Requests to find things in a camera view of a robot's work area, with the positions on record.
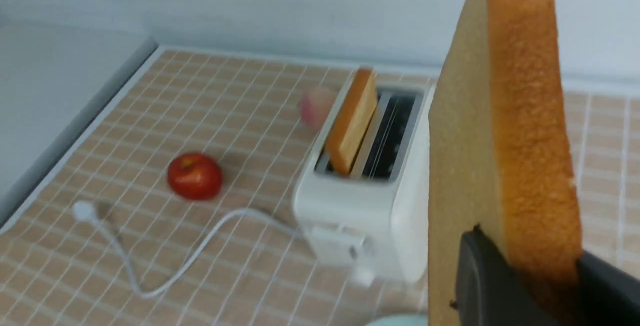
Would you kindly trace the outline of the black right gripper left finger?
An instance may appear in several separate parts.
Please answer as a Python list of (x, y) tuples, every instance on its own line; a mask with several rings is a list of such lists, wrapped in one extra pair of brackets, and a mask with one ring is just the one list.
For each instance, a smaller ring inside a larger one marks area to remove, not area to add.
[(462, 234), (452, 307), (461, 325), (554, 325), (480, 226)]

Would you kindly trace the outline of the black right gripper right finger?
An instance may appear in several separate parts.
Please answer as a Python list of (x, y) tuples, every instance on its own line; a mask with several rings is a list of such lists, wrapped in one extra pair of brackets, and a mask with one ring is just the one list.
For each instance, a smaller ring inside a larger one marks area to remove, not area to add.
[(587, 325), (639, 325), (640, 281), (584, 251), (577, 262), (580, 305)]

